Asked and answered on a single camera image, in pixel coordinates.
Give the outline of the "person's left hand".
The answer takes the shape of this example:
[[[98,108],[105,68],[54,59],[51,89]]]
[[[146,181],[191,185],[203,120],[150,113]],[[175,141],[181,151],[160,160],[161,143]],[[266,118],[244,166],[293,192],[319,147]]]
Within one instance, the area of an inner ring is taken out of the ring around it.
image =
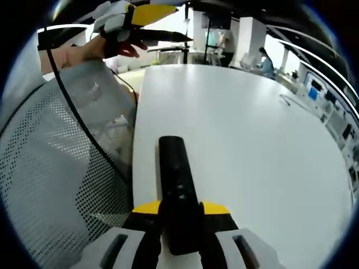
[[[91,41],[94,42],[94,48],[92,49],[94,56],[101,59],[123,55],[124,46],[126,45],[125,40],[119,41],[114,34],[109,34],[106,37],[99,34]]]

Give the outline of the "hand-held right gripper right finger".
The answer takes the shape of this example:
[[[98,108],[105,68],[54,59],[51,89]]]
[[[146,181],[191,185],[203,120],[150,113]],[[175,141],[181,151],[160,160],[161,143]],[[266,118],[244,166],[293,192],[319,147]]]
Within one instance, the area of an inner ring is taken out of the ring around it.
[[[276,250],[249,229],[240,229],[226,207],[202,202],[200,208],[203,268],[279,268]]]

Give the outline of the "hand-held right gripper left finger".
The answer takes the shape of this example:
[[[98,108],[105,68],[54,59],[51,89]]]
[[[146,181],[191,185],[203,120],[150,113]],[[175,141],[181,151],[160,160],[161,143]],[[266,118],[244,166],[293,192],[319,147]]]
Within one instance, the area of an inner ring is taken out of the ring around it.
[[[81,268],[156,268],[161,252],[160,201],[135,207],[124,224],[87,245]]]

